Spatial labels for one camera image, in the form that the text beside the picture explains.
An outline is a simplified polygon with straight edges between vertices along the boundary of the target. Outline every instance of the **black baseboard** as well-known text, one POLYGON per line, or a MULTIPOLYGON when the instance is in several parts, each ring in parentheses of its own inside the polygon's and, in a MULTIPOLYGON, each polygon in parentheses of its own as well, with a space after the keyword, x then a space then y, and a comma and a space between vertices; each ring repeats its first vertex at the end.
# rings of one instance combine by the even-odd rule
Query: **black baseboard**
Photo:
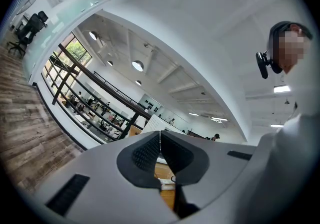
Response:
POLYGON ((41 100, 43 102, 43 104, 45 105, 45 107, 47 108, 48 112, 50 113, 50 115, 52 116, 52 118, 55 120, 55 122, 59 125, 59 127, 61 128, 61 130, 63 130, 63 132, 68 135, 68 137, 74 141, 74 143, 76 143, 80 148, 82 148, 83 150, 87 150, 87 148, 82 145, 75 137, 73 137, 65 128, 64 126, 59 122, 59 120, 55 117, 55 115, 52 113, 52 111, 50 110, 50 108, 48 107, 47 103, 45 102, 45 99, 44 97, 42 96, 40 90, 39 90, 39 87, 37 85, 37 83, 32 83, 32 86, 35 86, 36 89, 38 90, 38 93, 41 97, 41 100))

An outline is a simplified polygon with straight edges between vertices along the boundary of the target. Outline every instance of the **black hair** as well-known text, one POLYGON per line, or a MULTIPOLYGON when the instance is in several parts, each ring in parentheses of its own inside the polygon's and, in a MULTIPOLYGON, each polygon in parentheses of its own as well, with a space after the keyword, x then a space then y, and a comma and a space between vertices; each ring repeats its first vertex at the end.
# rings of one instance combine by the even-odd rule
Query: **black hair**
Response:
POLYGON ((268 49, 278 49, 279 47, 279 34, 284 31, 291 31, 290 25, 296 24, 299 26, 304 33, 304 35, 309 38, 310 40, 313 38, 313 35, 311 34, 310 30, 298 22, 290 22, 290 21, 281 21, 276 23, 274 26, 271 27, 270 33, 269 33, 269 40, 267 43, 268 49))

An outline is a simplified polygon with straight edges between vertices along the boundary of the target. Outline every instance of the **railing post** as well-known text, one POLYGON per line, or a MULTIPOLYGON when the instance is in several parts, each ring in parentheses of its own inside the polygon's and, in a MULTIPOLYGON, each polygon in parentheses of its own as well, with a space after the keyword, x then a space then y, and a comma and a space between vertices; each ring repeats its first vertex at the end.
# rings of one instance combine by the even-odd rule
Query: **railing post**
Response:
POLYGON ((129 124, 127 124, 125 130, 124 130, 123 133, 121 134, 119 140, 120 140, 120 139, 123 139, 124 137, 126 137, 126 135, 128 134, 128 132, 129 132, 129 130, 130 130, 131 125, 137 120, 138 116, 139 116, 139 113, 135 113, 135 114, 134 114, 134 116, 131 118, 129 124))
POLYGON ((73 63, 73 65, 71 66, 71 69, 67 72, 67 74, 64 76, 63 80, 61 81, 61 84, 60 84, 59 88, 57 89, 56 94, 54 95, 54 98, 53 98, 53 101, 52 101, 53 105, 56 104, 56 101, 58 99, 58 96, 60 95, 60 92, 61 92, 63 86, 65 85, 65 83, 66 83, 67 79, 69 78, 71 72, 73 72, 73 70, 75 69, 76 66, 77 65, 75 63, 73 63))

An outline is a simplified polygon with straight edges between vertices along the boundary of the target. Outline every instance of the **headphones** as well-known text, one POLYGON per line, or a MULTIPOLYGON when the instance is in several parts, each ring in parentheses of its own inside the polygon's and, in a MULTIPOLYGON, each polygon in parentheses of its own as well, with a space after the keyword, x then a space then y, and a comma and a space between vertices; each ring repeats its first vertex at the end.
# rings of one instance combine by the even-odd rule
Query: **headphones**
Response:
POLYGON ((267 59, 267 56, 266 56, 267 51, 264 53, 258 52, 255 54, 256 62, 258 64, 261 76, 264 79, 268 78, 268 71, 267 71, 268 65, 271 66, 271 69, 274 71, 274 73, 279 74, 282 72, 282 68, 280 68, 272 59, 270 60, 267 59))

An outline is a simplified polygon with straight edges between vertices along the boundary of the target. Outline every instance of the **black office chair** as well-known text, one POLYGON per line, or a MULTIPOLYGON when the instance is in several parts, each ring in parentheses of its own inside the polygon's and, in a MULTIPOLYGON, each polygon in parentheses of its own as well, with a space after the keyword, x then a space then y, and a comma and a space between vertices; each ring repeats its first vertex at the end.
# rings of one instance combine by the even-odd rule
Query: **black office chair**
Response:
POLYGON ((48 25, 45 23, 45 21, 48 20, 48 17, 47 17, 47 15, 46 15, 46 13, 43 12, 43 11, 40 11, 40 12, 38 13, 38 16, 39 16, 39 18, 40 18, 40 21, 45 25, 45 27, 47 27, 48 25))
POLYGON ((12 48, 9 49, 9 52, 12 49, 17 49, 21 55, 21 58, 25 55, 26 51, 21 48, 20 45, 24 45, 27 47, 34 39, 34 36, 44 27, 44 23, 40 20, 37 14, 33 14, 30 17, 28 23, 19 31, 17 34, 19 41, 16 43, 8 42, 7 45, 13 45, 12 48))

